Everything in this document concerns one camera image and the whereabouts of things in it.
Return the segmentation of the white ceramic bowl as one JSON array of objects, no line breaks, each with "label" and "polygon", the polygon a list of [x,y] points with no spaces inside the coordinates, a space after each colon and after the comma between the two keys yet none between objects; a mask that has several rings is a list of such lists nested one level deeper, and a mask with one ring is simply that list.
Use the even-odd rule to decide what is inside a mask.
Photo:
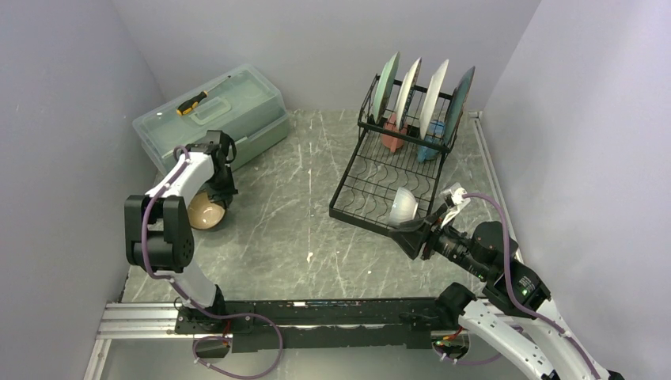
[{"label": "white ceramic bowl", "polygon": [[399,187],[389,212],[389,225],[399,226],[415,218],[419,203],[412,192],[404,187]]}]

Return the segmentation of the brown glazed bowl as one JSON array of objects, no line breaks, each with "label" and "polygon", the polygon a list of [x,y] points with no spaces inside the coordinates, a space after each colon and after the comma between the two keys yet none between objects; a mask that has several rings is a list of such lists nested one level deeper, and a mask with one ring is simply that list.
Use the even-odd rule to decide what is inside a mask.
[{"label": "brown glazed bowl", "polygon": [[226,216],[226,209],[209,200],[206,192],[194,196],[187,208],[189,223],[196,230],[211,230]]}]

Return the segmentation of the pink ceramic mug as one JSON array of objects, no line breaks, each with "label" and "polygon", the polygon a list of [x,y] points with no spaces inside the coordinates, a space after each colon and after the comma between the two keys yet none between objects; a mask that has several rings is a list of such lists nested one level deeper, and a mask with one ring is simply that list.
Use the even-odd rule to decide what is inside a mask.
[{"label": "pink ceramic mug", "polygon": [[[403,135],[408,133],[408,124],[404,123],[401,129],[398,129],[396,126],[396,113],[392,113],[389,118],[386,120],[383,129],[386,131],[394,131]],[[394,137],[392,135],[381,135],[382,144],[389,149],[389,151],[394,154],[404,145],[404,140]]]}]

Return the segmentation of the black wire dish rack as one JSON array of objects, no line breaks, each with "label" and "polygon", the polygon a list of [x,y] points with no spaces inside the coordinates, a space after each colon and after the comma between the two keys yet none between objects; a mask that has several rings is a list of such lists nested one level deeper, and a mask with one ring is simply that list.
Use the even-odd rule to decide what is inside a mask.
[{"label": "black wire dish rack", "polygon": [[[443,136],[427,133],[419,136],[419,117],[427,89],[415,85],[410,106],[404,114],[408,124],[406,135],[386,131],[383,126],[395,112],[389,104],[379,124],[370,119],[373,96],[379,76],[375,75],[358,111],[358,141],[337,188],[328,205],[330,217],[385,236],[391,229],[389,212],[399,187],[410,190],[419,207],[417,217],[428,215],[435,205],[442,168],[453,147],[448,148]],[[404,140],[392,154],[381,142],[381,135]]]}]

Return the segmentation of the dark blue speckled plate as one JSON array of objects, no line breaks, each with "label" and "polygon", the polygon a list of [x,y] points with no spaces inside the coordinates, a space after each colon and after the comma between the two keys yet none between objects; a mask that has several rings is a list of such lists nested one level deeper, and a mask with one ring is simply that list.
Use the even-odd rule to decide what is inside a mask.
[{"label": "dark blue speckled plate", "polygon": [[464,112],[475,72],[476,67],[472,66],[463,74],[453,91],[447,113],[445,114],[445,133],[443,139],[445,145],[450,149],[453,147],[453,141],[456,139],[457,129]]}]

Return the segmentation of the red teal flower plate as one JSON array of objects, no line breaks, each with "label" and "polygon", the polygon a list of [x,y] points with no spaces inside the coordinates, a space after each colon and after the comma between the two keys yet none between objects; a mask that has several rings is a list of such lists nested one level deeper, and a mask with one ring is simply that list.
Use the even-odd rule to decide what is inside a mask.
[{"label": "red teal flower plate", "polygon": [[445,79],[445,74],[449,66],[449,59],[446,59],[434,72],[430,79],[429,86],[426,91],[426,96],[423,102],[423,108],[419,117],[419,136],[421,139],[426,138],[428,128],[430,126],[431,118],[434,114],[435,105],[438,101],[439,93],[441,92],[442,83]]}]

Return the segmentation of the red teal rimmed plate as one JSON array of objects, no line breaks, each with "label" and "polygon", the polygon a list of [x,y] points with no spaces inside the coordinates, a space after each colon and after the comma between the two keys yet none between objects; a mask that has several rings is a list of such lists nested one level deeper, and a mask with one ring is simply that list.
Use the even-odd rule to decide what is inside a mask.
[{"label": "red teal rimmed plate", "polygon": [[410,101],[410,92],[413,90],[415,83],[417,81],[417,78],[419,76],[419,71],[421,70],[421,65],[422,65],[423,59],[421,57],[418,57],[417,60],[413,62],[411,65],[410,69],[404,76],[404,80],[402,81],[399,93],[398,93],[398,98],[396,99],[396,105],[395,105],[395,114],[396,114],[396,122],[395,122],[395,128],[396,131],[401,131],[403,127],[403,122],[404,122],[404,114],[406,112],[406,107],[408,105],[408,102]]}]

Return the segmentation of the light blue flower plate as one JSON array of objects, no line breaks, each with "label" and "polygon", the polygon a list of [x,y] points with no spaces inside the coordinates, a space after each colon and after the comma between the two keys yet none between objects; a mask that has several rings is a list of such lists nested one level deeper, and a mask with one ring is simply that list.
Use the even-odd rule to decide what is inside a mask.
[{"label": "light blue flower plate", "polygon": [[378,84],[373,96],[373,105],[370,119],[373,124],[379,124],[389,102],[393,83],[396,78],[396,72],[400,61],[400,52],[392,55],[388,62],[383,66]]}]

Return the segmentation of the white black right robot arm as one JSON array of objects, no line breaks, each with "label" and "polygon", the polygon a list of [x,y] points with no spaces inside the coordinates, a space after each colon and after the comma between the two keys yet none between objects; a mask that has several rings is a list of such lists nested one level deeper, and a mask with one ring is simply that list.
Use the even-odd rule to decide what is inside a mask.
[{"label": "white black right robot arm", "polygon": [[417,205],[392,205],[389,236],[411,258],[439,254],[484,284],[483,295],[516,327],[490,316],[487,306],[458,283],[438,297],[436,318],[447,329],[464,327],[511,361],[530,379],[622,379],[587,352],[561,316],[551,292],[514,258],[516,242],[500,221],[480,223],[471,235],[452,227],[463,206],[447,203],[424,218]]}]

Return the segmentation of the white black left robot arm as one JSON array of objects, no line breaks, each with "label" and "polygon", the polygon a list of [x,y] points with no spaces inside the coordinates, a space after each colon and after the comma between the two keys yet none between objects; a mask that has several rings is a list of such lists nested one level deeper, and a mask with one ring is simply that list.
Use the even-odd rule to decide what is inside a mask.
[{"label": "white black left robot arm", "polygon": [[188,206],[198,194],[227,211],[237,195],[231,165],[234,140],[209,130],[198,142],[176,146],[175,166],[142,195],[124,203],[125,249],[129,264],[152,279],[167,281],[183,305],[196,310],[196,322],[209,333],[227,322],[226,301],[219,285],[195,262],[195,240]]}]

